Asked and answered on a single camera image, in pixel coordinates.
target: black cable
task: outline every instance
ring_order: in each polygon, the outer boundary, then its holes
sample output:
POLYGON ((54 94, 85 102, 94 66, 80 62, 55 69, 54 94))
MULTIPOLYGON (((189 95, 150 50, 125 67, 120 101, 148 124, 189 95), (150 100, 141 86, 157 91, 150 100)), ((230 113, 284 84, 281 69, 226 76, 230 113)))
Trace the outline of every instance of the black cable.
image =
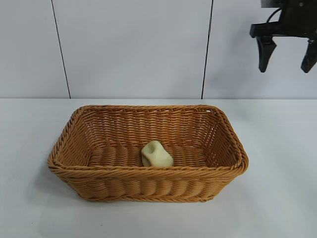
POLYGON ((266 20, 267 23, 269 23, 269 21, 272 19, 272 17, 277 14, 279 11, 281 11, 282 8, 280 7, 279 9, 275 10, 269 17, 268 19, 266 20))

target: wicker basket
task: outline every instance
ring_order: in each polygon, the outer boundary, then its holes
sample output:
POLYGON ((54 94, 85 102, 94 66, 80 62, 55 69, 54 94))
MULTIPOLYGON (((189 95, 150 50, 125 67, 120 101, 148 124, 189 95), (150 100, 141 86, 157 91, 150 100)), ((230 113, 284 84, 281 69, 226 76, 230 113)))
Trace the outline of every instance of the wicker basket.
POLYGON ((213 199, 248 167, 226 115, 216 107, 85 106, 53 148, 49 168, 89 201, 213 199), (141 149, 162 142, 173 167, 143 167, 141 149))

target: woven basket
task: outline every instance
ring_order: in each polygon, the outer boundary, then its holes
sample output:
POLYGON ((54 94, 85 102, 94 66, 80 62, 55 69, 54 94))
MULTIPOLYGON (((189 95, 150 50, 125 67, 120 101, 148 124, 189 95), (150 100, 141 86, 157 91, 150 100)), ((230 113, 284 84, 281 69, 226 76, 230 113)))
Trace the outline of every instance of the woven basket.
POLYGON ((85 106, 71 116, 48 166, 89 201, 213 199, 248 167, 226 115, 212 106, 85 106), (143 167, 159 140, 173 167, 143 167))

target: robotic arm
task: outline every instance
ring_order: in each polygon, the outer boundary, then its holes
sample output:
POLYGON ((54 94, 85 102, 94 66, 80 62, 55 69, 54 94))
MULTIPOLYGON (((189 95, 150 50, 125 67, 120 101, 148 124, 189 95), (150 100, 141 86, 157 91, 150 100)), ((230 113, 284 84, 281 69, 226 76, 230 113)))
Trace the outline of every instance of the robotic arm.
POLYGON ((317 0, 284 0, 266 23, 252 24, 250 35, 259 47, 259 69, 265 72, 276 44, 273 37, 291 36, 308 38, 308 48, 302 62, 302 70, 308 73, 317 62, 317 0), (269 22, 281 11, 279 20, 269 22))

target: table surface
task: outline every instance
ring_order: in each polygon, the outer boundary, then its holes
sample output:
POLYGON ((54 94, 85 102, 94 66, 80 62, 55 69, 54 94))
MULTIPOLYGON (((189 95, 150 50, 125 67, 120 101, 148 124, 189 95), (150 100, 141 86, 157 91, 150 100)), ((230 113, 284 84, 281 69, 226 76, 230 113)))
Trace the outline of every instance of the table surface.
POLYGON ((317 100, 0 99, 2 238, 316 237, 317 100), (90 104, 221 108, 248 170, 206 203, 92 203, 47 168, 71 113, 90 104))

